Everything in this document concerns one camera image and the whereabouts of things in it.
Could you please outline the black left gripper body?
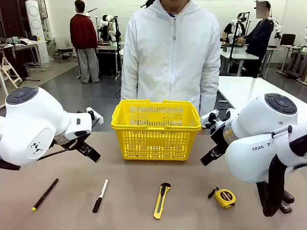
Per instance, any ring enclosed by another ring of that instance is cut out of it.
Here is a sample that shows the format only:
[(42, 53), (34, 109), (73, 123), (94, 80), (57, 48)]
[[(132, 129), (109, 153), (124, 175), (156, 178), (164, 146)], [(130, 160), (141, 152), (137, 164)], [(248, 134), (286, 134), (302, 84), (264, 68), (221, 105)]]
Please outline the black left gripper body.
[(63, 135), (58, 135), (54, 137), (54, 144), (60, 145), (64, 149), (68, 150), (78, 150), (87, 151), (89, 145), (85, 143), (85, 140), (90, 136), (90, 133), (77, 137), (75, 139), (69, 140)]

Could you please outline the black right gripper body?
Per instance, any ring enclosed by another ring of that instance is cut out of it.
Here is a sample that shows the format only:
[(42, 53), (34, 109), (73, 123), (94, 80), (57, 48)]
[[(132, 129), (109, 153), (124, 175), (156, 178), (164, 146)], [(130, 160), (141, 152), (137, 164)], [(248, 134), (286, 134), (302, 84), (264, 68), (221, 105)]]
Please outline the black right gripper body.
[(226, 142), (224, 137), (224, 128), (226, 127), (226, 120), (221, 120), (213, 112), (210, 113), (210, 124), (211, 126), (211, 139), (214, 141), (216, 146), (211, 149), (212, 155), (224, 155), (229, 144)]

